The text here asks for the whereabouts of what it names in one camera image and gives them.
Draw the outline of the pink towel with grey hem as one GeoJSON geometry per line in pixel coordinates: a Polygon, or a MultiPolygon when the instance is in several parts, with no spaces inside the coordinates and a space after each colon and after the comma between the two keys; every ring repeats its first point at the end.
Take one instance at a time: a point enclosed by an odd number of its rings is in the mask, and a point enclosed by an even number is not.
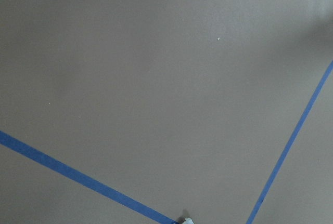
{"type": "Polygon", "coordinates": [[[194,224],[191,218],[185,218],[182,224],[194,224]]]}

